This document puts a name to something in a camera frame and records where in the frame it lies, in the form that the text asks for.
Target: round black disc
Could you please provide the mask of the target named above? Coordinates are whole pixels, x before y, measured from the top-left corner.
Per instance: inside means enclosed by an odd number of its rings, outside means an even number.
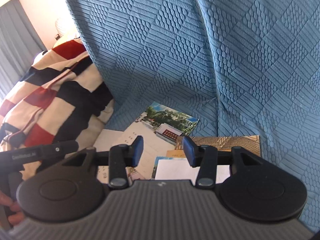
[[[37,180],[26,180],[17,191],[17,200],[28,217],[53,223],[82,218],[96,210],[103,199],[102,184],[78,167],[65,167],[54,176],[50,170],[43,171]]]
[[[250,166],[220,186],[223,204],[239,217],[273,223],[298,217],[307,190],[296,177],[274,167]]]

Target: gray curtain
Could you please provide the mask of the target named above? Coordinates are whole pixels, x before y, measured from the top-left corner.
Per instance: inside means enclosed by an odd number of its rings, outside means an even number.
[[[0,7],[0,101],[30,68],[45,46],[19,0]]]

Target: finger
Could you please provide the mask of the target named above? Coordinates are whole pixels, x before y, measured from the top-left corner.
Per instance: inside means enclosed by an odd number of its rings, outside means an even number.
[[[22,212],[18,212],[17,214],[8,217],[8,221],[13,226],[18,225],[22,220],[24,220],[24,214]]]
[[[13,200],[0,191],[0,205],[11,206],[12,204]]]
[[[11,209],[11,211],[13,211],[13,212],[18,212],[18,211],[21,210],[18,202],[13,203],[13,204],[10,206],[10,209]]]

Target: photograph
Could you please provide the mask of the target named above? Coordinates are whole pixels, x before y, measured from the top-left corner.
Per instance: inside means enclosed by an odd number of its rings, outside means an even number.
[[[199,119],[153,102],[135,122],[141,122],[161,139],[175,144],[178,136],[191,133]]]
[[[259,135],[250,136],[232,136],[232,137],[190,137],[196,145],[210,145],[218,149],[218,151],[231,152],[233,146],[241,146],[257,156],[260,154],[260,137]],[[183,137],[177,138],[176,150],[183,150]]]

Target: black device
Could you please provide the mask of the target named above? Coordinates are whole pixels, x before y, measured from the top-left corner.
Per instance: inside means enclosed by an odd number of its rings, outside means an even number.
[[[23,182],[17,199],[27,215],[7,239],[319,239],[298,221],[307,200],[304,184],[241,147],[220,152],[184,137],[189,180],[141,180],[129,186],[143,139],[109,152],[88,148]],[[216,168],[231,176],[216,184]],[[109,166],[109,184],[97,178]]]
[[[76,141],[58,142],[50,145],[37,145],[28,148],[11,150],[0,153],[0,190],[7,196],[16,200],[16,191],[22,182],[23,164],[42,161],[38,171],[64,159],[68,153],[78,150]],[[14,212],[7,206],[0,205],[0,222],[2,228],[9,230],[12,226],[7,218]]]

